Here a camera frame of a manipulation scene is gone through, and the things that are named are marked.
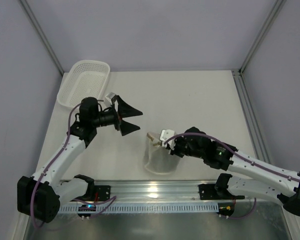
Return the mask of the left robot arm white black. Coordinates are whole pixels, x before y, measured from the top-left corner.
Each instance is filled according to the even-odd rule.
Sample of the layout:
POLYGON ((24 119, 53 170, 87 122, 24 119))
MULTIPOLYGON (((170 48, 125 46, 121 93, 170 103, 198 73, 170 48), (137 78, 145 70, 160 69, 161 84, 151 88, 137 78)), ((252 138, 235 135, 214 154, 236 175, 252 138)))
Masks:
POLYGON ((143 115, 143 112, 126 103, 119 95, 106 96, 106 109, 99 100, 86 97, 71 111, 67 120, 67 132, 61 146, 51 159, 32 176, 22 176, 17 182, 17 210, 28 215, 33 225, 50 223, 61 206, 70 201, 89 201, 95 198, 93 178, 78 174, 70 181, 61 182, 62 176, 97 136, 100 127, 113 126, 122 136, 140 127, 125 121, 126 118, 143 115))

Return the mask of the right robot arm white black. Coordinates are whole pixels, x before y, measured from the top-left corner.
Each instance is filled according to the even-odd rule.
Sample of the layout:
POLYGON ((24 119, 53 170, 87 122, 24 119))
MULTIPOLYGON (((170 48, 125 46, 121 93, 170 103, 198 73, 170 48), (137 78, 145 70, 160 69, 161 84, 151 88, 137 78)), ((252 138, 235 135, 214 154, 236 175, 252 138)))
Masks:
POLYGON ((202 159, 210 168, 223 170, 214 185, 220 198, 259 198, 300 217, 300 171, 251 157, 196 127, 181 134, 166 130, 160 139, 171 155, 202 159))

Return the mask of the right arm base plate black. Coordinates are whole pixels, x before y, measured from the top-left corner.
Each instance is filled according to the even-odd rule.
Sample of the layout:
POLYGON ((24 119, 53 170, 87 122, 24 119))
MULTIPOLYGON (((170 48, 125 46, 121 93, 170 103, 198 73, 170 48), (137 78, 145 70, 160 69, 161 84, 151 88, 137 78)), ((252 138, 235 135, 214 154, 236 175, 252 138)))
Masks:
POLYGON ((200 200, 244 200, 244 195, 231 195, 230 193, 217 193, 214 183, 202 183, 198 185, 200 200))

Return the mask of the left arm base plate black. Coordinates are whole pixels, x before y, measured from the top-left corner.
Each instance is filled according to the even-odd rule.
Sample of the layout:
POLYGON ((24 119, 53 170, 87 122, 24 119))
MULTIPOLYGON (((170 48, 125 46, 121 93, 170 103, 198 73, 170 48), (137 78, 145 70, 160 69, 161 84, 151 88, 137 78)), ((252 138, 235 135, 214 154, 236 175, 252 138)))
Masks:
POLYGON ((109 200, 111 197, 111 186, 110 185, 95 185, 92 192, 93 202, 104 202, 109 200))

